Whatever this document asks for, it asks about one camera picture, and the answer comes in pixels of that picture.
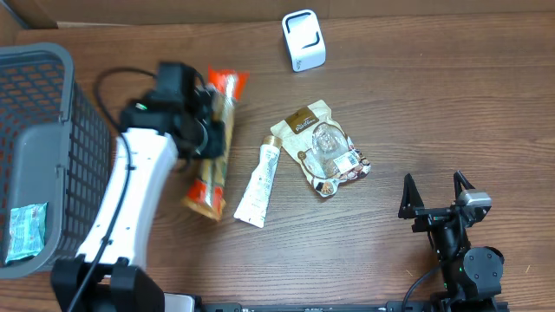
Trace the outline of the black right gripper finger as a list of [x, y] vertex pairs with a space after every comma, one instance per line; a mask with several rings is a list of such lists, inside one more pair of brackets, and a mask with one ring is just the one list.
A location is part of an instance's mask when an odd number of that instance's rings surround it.
[[424, 209], [420, 193], [418, 192], [415, 181], [410, 173], [406, 174], [403, 180], [403, 194], [399, 217], [417, 217], [420, 210]]
[[456, 198], [458, 198], [464, 190], [470, 190], [473, 188], [474, 186], [467, 180], [460, 170], [454, 173], [454, 193]]

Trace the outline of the orange spaghetti packet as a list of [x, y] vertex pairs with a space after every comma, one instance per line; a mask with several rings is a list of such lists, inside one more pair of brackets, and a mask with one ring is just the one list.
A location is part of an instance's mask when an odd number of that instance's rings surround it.
[[190, 209], [216, 221], [220, 221], [225, 207], [224, 187], [232, 144], [234, 114], [237, 102], [249, 78], [248, 72], [231, 69], [209, 69], [210, 87], [215, 91], [212, 97], [212, 121], [223, 125], [223, 153], [214, 159], [203, 159], [199, 174], [190, 187], [182, 203]]

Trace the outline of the white tube with gold cap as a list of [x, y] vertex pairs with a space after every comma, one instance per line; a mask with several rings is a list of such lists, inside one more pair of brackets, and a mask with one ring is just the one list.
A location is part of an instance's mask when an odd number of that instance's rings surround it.
[[258, 165], [251, 173], [244, 195], [233, 215], [236, 219], [258, 228], [264, 227], [281, 146], [282, 140], [278, 137], [264, 137], [259, 149]]

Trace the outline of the beige brown snack pouch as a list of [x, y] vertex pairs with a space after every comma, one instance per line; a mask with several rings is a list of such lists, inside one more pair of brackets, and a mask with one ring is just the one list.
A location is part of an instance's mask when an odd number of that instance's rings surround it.
[[271, 127], [284, 150], [300, 165], [312, 188], [327, 198], [339, 185], [366, 177], [370, 161], [333, 120], [325, 101], [298, 109]]

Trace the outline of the teal wet wipes packet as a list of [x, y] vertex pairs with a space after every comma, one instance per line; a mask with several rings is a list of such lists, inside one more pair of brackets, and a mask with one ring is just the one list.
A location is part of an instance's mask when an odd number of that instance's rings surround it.
[[10, 241], [5, 263], [36, 257], [45, 246], [48, 203], [26, 205], [10, 211]]

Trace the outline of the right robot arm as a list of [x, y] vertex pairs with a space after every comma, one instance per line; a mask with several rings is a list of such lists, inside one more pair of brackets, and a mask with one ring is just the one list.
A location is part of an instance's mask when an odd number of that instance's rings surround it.
[[[400, 311], [509, 310], [507, 302], [496, 300], [502, 292], [503, 254], [494, 247], [473, 247], [467, 235], [467, 229], [481, 222], [491, 208], [491, 197], [460, 171], [454, 173], [454, 201], [442, 208], [427, 208], [413, 177], [404, 177], [398, 217], [412, 219], [412, 231], [428, 235], [438, 264], [411, 285]], [[442, 274], [444, 290], [425, 302], [412, 302], [415, 289], [437, 272]]]

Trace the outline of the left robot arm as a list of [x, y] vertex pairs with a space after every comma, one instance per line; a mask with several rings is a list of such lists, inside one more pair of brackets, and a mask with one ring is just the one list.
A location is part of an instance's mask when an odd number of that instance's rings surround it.
[[75, 257], [59, 259], [50, 282], [63, 311], [200, 311], [195, 295], [166, 293], [146, 273], [147, 244], [169, 173], [178, 160], [216, 159], [225, 126], [213, 119], [214, 88], [182, 62], [162, 62], [153, 89], [130, 101], [100, 210]]

